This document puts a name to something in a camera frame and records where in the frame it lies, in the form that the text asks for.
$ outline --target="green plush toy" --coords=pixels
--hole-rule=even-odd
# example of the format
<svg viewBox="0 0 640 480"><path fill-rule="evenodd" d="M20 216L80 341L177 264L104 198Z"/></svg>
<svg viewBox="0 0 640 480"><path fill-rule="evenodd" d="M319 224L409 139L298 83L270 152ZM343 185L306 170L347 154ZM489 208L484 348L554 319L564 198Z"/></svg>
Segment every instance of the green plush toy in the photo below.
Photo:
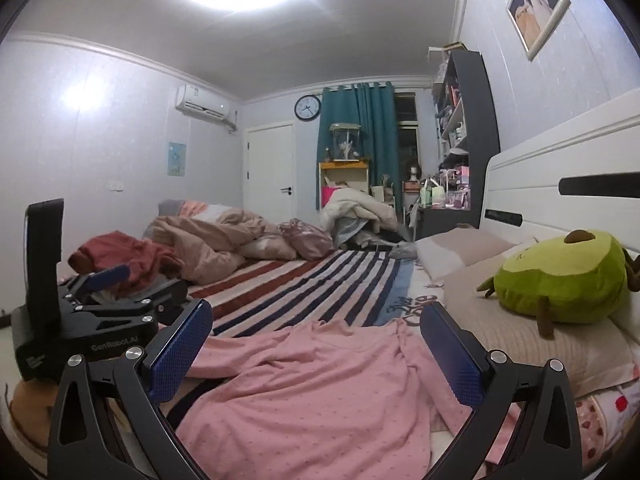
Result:
<svg viewBox="0 0 640 480"><path fill-rule="evenodd" d="M593 323L615 311L628 290L640 290L639 270L640 256L633 261L609 233L577 230L508 258L478 291L535 316L540 335L553 339L554 322Z"/></svg>

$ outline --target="rumpled blanket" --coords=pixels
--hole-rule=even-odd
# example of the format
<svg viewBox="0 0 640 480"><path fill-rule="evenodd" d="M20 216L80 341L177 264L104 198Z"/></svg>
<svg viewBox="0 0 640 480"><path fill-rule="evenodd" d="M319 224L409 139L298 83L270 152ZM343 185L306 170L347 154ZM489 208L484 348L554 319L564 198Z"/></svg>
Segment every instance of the rumpled blanket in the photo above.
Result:
<svg viewBox="0 0 640 480"><path fill-rule="evenodd" d="M399 319L209 337L188 376L235 377L200 396L176 431L209 478L422 478L431 423L439 416L457 433L471 411ZM487 460L500 461L517 416L514 408Z"/></svg>
<svg viewBox="0 0 640 480"><path fill-rule="evenodd" d="M286 253L282 259L296 254L280 236L277 226L263 217L233 208L222 213L215 223L183 217L158 217L151 223L152 239L173 247L183 261L181 277L199 285L218 282L233 274L245 259L274 259L278 251L273 243L281 243ZM252 243L262 238L265 244Z"/></svg>
<svg viewBox="0 0 640 480"><path fill-rule="evenodd" d="M120 231L91 238L69 257L68 263L78 274L128 265L129 279L111 290L119 298L147 288L158 274L176 278L182 269L182 262L171 247L148 238L138 240Z"/></svg>
<svg viewBox="0 0 640 480"><path fill-rule="evenodd" d="M332 233L338 218L362 218L370 221L371 230L398 230L398 218L394 209L372 196L349 187L336 190L327 205L320 211L320 227Z"/></svg>

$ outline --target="framed picture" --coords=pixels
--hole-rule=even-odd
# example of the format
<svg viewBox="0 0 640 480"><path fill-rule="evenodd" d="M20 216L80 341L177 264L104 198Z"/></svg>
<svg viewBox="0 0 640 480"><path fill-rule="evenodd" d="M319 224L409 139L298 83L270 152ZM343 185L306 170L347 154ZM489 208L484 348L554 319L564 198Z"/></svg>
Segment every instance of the framed picture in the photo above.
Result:
<svg viewBox="0 0 640 480"><path fill-rule="evenodd" d="M166 174L169 176L184 176L187 165L187 145L169 142L168 160L169 167Z"/></svg>
<svg viewBox="0 0 640 480"><path fill-rule="evenodd" d="M507 12L530 61L556 28L569 4L569 0L509 0Z"/></svg>

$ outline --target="teal curtain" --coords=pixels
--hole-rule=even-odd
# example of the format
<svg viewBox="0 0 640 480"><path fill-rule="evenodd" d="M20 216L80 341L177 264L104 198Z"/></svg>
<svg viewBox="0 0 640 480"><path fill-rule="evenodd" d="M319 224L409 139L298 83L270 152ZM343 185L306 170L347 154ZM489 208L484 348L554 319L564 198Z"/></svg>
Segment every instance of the teal curtain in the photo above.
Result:
<svg viewBox="0 0 640 480"><path fill-rule="evenodd" d="M318 134L318 162L324 160L324 150L333 148L329 127L333 123L356 123L362 128L362 155L370 157L369 175L372 186L380 186L382 176L388 174L396 196L396 210L402 211L402 182L398 153L398 120L393 85L375 83L340 86L337 91L325 88L322 92L322 113ZM316 208L318 196L316 171Z"/></svg>

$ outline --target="pink box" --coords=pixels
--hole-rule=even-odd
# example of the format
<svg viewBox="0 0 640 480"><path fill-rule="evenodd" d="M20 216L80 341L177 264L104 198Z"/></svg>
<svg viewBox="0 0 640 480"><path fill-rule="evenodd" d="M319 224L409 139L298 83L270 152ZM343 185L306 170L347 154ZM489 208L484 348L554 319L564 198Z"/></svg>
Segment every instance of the pink box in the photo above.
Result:
<svg viewBox="0 0 640 480"><path fill-rule="evenodd" d="M340 189L339 187L323 187L322 188L322 196L321 196L321 207L324 207L326 205L327 202L329 202L329 199L331 198L331 195L334 194L334 192L336 190Z"/></svg>
<svg viewBox="0 0 640 480"><path fill-rule="evenodd" d="M460 166L460 184L468 186L469 184L469 167Z"/></svg>

